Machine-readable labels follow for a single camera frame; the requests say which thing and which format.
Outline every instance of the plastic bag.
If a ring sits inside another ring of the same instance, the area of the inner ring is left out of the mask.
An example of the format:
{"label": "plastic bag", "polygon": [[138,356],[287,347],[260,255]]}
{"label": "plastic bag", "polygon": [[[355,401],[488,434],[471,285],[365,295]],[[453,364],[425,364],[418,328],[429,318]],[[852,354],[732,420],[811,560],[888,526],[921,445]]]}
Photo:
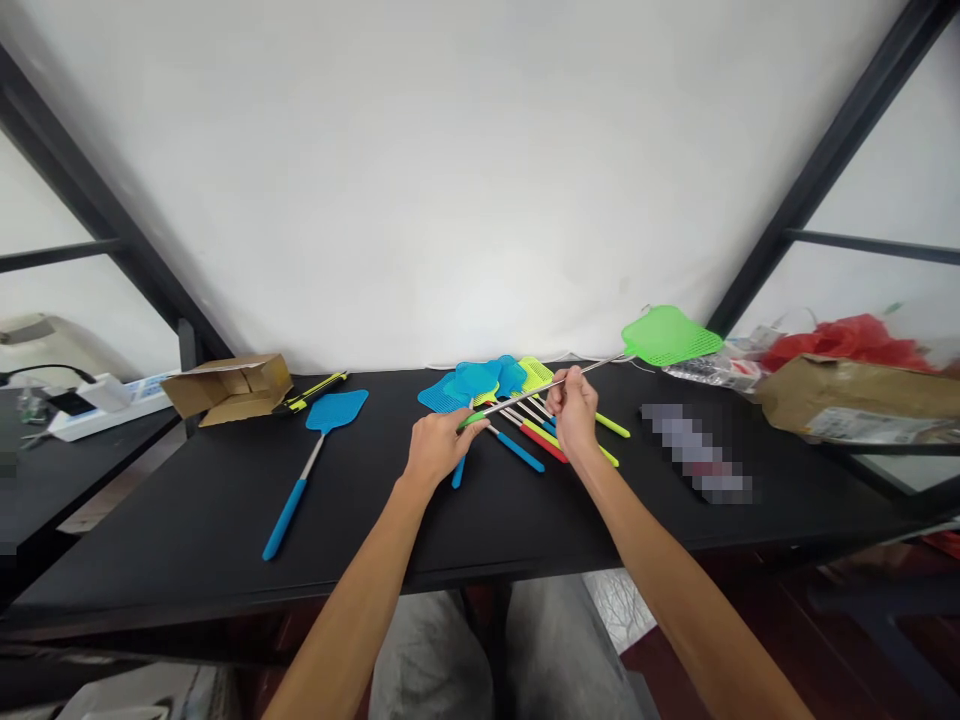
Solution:
{"label": "plastic bag", "polygon": [[936,372],[917,352],[916,340],[895,340],[873,315],[854,315],[820,323],[812,333],[787,335],[770,348],[761,364],[776,372],[804,353],[842,357],[874,365]]}

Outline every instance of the hand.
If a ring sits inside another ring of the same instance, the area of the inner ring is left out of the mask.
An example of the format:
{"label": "hand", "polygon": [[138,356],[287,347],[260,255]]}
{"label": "hand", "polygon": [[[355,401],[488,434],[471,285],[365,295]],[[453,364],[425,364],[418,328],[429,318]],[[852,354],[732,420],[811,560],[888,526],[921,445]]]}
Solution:
{"label": "hand", "polygon": [[547,412],[557,418],[557,438],[564,454],[571,460],[592,450],[599,451],[596,434],[596,414],[599,396],[587,382],[579,366],[558,370],[553,381],[563,385],[550,388]]}
{"label": "hand", "polygon": [[490,424],[489,420],[478,420],[457,436],[457,426],[473,412],[464,408],[446,415],[434,413],[420,418],[413,426],[410,456],[401,480],[426,490],[428,497],[433,495],[440,481],[452,473],[460,458],[467,454],[473,439]]}

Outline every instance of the yellow utility knife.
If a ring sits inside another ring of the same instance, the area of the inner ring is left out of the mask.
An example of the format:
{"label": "yellow utility knife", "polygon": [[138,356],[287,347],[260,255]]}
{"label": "yellow utility knife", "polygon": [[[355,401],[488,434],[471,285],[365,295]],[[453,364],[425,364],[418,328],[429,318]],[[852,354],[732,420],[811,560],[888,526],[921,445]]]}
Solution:
{"label": "yellow utility knife", "polygon": [[332,388],[338,382],[346,380],[349,376],[350,374],[345,372],[331,375],[326,380],[317,383],[309,390],[304,390],[299,395],[294,395],[291,398],[287,398],[273,409],[272,414],[281,416],[295,415],[301,410],[306,410],[308,407],[313,405],[313,403],[327,390]]}

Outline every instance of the open cardboard box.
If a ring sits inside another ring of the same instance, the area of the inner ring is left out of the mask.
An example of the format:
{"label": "open cardboard box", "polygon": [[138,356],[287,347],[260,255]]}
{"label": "open cardboard box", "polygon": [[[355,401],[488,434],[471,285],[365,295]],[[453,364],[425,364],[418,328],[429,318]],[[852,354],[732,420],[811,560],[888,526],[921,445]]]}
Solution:
{"label": "open cardboard box", "polygon": [[160,384],[180,417],[209,411],[200,427],[269,415],[293,387],[280,353],[214,360]]}
{"label": "open cardboard box", "polygon": [[756,394],[775,428],[837,443],[957,442],[960,380],[800,355]]}

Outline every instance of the pants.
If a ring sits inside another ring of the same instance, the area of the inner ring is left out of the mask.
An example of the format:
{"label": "pants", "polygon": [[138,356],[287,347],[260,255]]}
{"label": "pants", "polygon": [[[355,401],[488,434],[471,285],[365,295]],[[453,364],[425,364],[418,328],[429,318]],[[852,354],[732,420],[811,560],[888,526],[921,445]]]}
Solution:
{"label": "pants", "polygon": [[[516,718],[651,716],[641,712],[579,575],[515,583],[505,640]],[[374,667],[371,720],[494,714],[490,665],[459,595],[402,596]]]}

